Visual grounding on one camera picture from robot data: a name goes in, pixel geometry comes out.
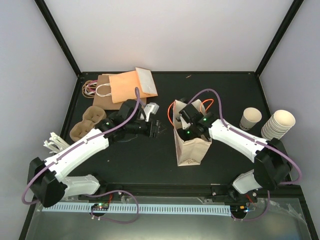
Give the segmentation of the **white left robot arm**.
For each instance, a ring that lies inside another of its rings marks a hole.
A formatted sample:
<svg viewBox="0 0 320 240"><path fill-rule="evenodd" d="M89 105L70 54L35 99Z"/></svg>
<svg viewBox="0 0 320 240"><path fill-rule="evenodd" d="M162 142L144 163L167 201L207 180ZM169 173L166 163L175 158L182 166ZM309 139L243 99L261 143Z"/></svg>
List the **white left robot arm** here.
<svg viewBox="0 0 320 240"><path fill-rule="evenodd" d="M142 106L137 100L128 99L117 112L100 120L74 144L45 160L34 158L28 168L27 187L33 192L35 201L48 208L64 198L78 195L103 199L108 188L97 177L92 174L69 174L127 134L155 138L159 133L159 121L152 119L151 115L156 114L158 109L159 105L154 102Z"/></svg>

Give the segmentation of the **orange kraft paper bag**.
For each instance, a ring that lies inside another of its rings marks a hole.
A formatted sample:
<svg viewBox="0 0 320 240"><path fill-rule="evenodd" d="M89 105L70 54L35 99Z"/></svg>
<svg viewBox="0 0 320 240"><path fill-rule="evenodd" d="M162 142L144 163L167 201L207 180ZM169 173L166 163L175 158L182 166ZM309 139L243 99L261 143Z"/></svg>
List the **orange kraft paper bag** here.
<svg viewBox="0 0 320 240"><path fill-rule="evenodd" d="M138 88L141 99L158 96L152 72L148 69L136 67L134 71L113 74L108 78L114 104L136 99L135 88Z"/></svg>

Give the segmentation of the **brown kraft paper bag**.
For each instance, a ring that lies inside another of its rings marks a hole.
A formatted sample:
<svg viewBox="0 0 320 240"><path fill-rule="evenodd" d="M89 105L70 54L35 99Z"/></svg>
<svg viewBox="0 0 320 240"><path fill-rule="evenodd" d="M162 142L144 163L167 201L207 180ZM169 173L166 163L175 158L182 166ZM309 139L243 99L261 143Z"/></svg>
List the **brown kraft paper bag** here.
<svg viewBox="0 0 320 240"><path fill-rule="evenodd" d="M102 74L97 80L89 80L83 86L84 95L93 99L93 105L104 110L118 110L128 99L136 99L135 88L139 89L143 103L151 94L143 92L137 71L120 74Z"/></svg>

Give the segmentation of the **stack of paper cups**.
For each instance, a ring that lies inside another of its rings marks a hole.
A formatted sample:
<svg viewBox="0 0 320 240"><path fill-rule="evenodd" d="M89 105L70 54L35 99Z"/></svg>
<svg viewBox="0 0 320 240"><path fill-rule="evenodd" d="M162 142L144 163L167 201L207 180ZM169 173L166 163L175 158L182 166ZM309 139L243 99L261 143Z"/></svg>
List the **stack of paper cups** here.
<svg viewBox="0 0 320 240"><path fill-rule="evenodd" d="M296 119L292 113L277 110L262 127L261 136L267 140L280 140L295 124Z"/></svg>

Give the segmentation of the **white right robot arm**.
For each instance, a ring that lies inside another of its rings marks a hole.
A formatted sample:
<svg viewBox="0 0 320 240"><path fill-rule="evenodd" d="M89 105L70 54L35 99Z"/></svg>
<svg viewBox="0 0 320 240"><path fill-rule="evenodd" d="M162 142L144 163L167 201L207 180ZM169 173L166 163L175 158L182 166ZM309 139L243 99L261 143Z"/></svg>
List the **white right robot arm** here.
<svg viewBox="0 0 320 240"><path fill-rule="evenodd" d="M200 165L213 141L228 145L253 163L253 169L238 175L227 189L234 202L253 190L275 190L293 168L279 139L260 138L222 121L206 112L199 99L190 104L175 100L172 125L179 166Z"/></svg>

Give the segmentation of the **brown pulp cup carrier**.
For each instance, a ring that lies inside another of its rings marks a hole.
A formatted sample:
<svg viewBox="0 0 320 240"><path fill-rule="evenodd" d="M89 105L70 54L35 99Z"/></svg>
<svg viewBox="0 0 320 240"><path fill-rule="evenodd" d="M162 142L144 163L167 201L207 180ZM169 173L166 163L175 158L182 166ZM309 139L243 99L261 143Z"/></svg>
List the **brown pulp cup carrier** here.
<svg viewBox="0 0 320 240"><path fill-rule="evenodd" d="M98 106L90 106L82 115L82 121L76 123L69 132L73 142L79 141L88 134L101 120L106 119L106 112Z"/></svg>

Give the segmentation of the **single paper coffee cup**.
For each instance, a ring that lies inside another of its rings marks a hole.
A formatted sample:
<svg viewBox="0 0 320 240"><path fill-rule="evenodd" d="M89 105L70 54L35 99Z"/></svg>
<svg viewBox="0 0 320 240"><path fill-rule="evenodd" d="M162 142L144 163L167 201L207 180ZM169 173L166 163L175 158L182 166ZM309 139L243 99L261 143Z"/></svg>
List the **single paper coffee cup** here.
<svg viewBox="0 0 320 240"><path fill-rule="evenodd" d="M249 131L262 119L262 113L254 107L248 107L243 111L239 126L244 131Z"/></svg>

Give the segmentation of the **printed white paper bag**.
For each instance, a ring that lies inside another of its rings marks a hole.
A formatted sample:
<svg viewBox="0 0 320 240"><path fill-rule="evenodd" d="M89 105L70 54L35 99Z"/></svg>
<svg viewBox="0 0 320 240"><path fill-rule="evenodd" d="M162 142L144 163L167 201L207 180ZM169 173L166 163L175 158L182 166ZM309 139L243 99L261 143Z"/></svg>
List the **printed white paper bag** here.
<svg viewBox="0 0 320 240"><path fill-rule="evenodd" d="M167 117L173 127L176 161L179 167L200 165L212 144L212 141L203 135L191 137L191 133L187 133L187 127L190 125L182 120L179 114L186 106L186 103L174 100L167 110Z"/></svg>

